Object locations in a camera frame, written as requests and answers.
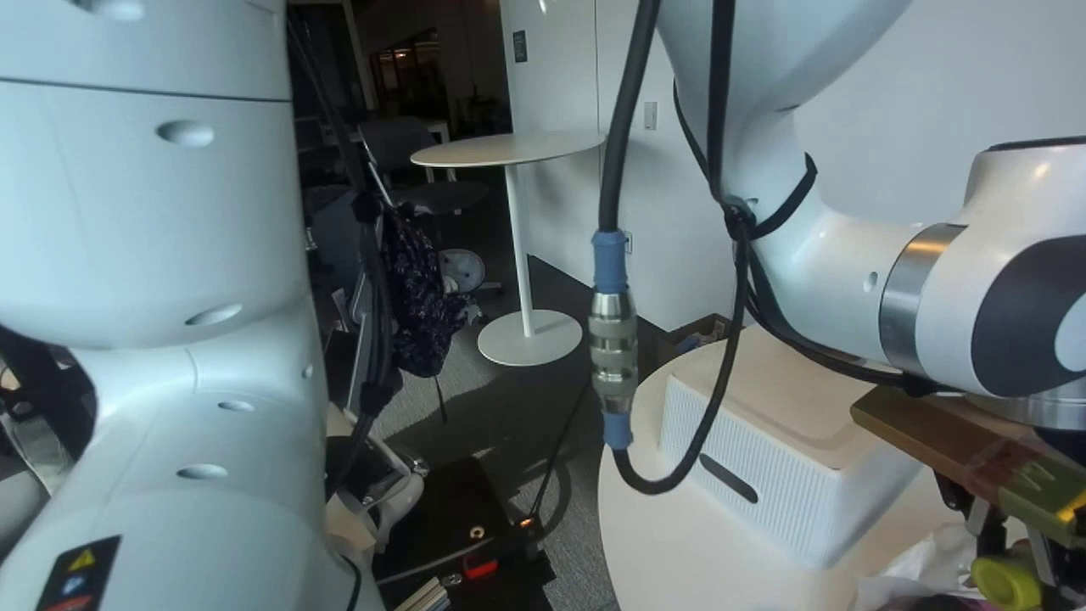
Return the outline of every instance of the white round table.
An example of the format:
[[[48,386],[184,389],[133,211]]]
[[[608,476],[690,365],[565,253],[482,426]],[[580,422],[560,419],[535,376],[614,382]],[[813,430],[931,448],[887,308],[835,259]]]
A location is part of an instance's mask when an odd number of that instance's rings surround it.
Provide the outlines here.
[[[416,166],[443,170],[506,170],[506,205],[513,228],[513,265],[516,265],[516,296],[521,312],[494,319],[478,333],[478,354],[504,365],[541,365],[552,362],[577,348],[584,330],[567,312],[533,308],[530,265],[521,234],[521,205],[516,205],[516,166],[541,164],[552,157],[572,157],[602,145],[602,132],[504,132],[482,138],[457,138],[446,145],[429,145],[411,157]]]

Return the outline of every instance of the wall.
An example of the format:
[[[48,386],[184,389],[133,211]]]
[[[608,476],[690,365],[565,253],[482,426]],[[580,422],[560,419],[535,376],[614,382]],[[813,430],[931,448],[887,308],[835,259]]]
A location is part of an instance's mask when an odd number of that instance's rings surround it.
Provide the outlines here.
[[[636,0],[547,0],[547,13],[541,0],[504,0],[506,39],[526,28],[535,52],[513,64],[506,45],[516,130],[606,132],[630,16]],[[1080,0],[916,0],[799,113],[799,135],[821,166],[818,190],[864,218],[931,224],[960,211],[972,161],[990,141],[1086,132],[1080,24]],[[530,166],[516,183],[530,252],[588,285],[598,170],[602,157],[573,157]],[[730,308],[730,243],[681,141],[661,47],[642,89],[623,224],[645,319],[671,330]]]
[[[367,61],[374,52],[436,28],[448,103],[478,92],[506,104],[499,0],[378,0],[357,20]]]

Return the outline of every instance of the floor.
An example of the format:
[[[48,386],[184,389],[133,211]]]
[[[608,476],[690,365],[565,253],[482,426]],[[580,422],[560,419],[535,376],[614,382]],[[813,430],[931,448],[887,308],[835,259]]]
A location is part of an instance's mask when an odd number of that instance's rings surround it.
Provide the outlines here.
[[[513,275],[504,253],[494,253],[490,278],[499,278],[506,291],[482,297],[482,308],[490,314],[513,312]],[[584,319],[591,301],[588,287],[558,270],[541,270],[535,305]],[[431,465],[474,454],[499,495],[513,508],[530,508],[560,422],[577,405],[577,422],[541,514],[550,528],[545,550],[558,572],[547,597],[558,611],[618,606],[598,528],[602,419],[588,386],[588,343],[560,362],[506,369],[478,356],[474,335],[478,326],[456,335],[438,380],[407,376],[405,389],[379,414],[378,436]]]

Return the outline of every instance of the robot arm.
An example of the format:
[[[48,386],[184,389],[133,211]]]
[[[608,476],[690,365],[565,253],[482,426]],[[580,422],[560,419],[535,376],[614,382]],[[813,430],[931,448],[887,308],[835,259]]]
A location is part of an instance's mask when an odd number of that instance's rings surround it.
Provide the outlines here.
[[[756,219],[782,213],[813,170],[790,113],[902,10],[907,0],[661,4],[680,114],[718,201]],[[1013,400],[1039,426],[1086,426],[1084,164],[1086,138],[995,145],[972,170],[965,211],[919,230],[845,218],[807,190],[755,252],[800,335]]]

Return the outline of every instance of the white table top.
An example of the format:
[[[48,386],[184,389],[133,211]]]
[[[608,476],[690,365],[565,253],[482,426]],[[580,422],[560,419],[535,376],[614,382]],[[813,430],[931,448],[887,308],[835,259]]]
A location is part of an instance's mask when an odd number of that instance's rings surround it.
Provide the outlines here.
[[[417,150],[416,166],[516,166],[552,157],[584,152],[606,141],[606,132],[499,132],[478,138],[456,138]]]

